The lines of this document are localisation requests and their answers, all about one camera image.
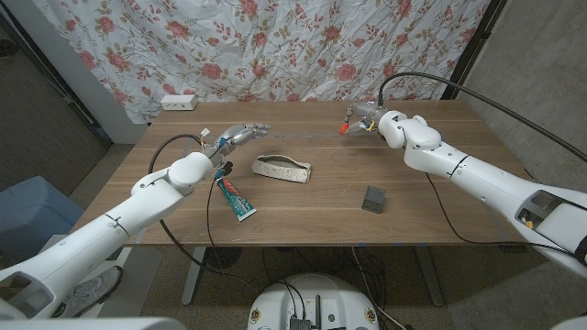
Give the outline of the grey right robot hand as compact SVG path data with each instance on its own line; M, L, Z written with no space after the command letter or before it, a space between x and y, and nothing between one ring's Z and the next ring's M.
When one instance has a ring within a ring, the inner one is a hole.
M365 131L376 131L383 111L374 102L354 103L347 108L343 125L339 129L341 136Z

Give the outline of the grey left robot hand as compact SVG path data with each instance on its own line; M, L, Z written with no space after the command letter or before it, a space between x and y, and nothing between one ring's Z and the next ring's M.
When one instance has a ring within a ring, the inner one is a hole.
M270 129L270 125L262 123L247 123L231 126L211 144L204 147L204 154L209 159L215 156L227 156L237 146L243 146L254 138L265 137Z

